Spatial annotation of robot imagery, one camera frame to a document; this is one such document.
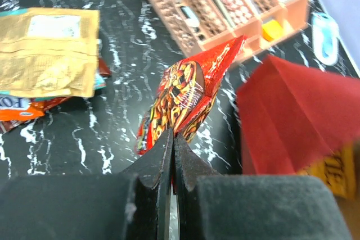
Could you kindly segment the Fox's fruits candy bag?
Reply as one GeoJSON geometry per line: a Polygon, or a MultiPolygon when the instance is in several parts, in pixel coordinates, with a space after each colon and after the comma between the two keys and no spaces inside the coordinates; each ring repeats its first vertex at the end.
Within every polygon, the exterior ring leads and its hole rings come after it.
{"type": "Polygon", "coordinates": [[[45,112],[70,97],[23,98],[1,94],[1,121],[28,121],[44,116],[45,112]]]}

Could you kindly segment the teal snack bag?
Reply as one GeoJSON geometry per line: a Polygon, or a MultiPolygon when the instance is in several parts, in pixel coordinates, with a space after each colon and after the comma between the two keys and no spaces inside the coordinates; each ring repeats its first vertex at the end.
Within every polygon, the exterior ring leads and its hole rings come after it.
{"type": "Polygon", "coordinates": [[[95,74],[94,78],[94,90],[103,89],[106,87],[105,79],[99,74],[95,74]]]}

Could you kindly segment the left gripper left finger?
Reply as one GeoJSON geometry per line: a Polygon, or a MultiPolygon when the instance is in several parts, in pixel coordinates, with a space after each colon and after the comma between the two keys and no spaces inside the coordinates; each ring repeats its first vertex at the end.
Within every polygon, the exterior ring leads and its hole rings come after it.
{"type": "Polygon", "coordinates": [[[2,239],[168,239],[173,131],[117,174],[17,177],[1,189],[2,239]]]}

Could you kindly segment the gold snack bag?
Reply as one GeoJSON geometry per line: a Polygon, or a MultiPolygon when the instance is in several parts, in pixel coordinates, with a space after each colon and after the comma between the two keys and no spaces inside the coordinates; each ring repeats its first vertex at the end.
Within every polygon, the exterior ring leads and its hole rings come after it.
{"type": "Polygon", "coordinates": [[[1,93],[92,97],[99,25],[97,10],[33,7],[1,12],[1,93]]]}

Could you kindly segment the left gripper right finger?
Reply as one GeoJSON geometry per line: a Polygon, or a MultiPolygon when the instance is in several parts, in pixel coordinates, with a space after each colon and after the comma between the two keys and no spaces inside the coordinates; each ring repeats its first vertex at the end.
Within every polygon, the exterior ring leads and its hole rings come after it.
{"type": "Polygon", "coordinates": [[[180,239],[349,239],[330,190],[312,176],[222,175],[178,135],[180,239]]]}

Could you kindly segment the red cookie snack packet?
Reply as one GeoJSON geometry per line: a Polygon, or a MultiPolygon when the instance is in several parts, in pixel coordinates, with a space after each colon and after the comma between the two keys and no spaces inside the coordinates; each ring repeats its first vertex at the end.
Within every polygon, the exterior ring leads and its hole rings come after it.
{"type": "Polygon", "coordinates": [[[135,151],[144,155],[172,129],[190,143],[213,107],[221,81],[244,47],[245,35],[182,59],[167,68],[156,98],[144,115],[135,151]]]}

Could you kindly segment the red brown paper bag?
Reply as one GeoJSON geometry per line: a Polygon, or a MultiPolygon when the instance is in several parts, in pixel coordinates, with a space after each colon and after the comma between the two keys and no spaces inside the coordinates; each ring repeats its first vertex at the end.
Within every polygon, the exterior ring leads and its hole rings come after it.
{"type": "Polygon", "coordinates": [[[294,174],[359,138],[359,80],[268,55],[238,89],[242,172],[294,174]]]}

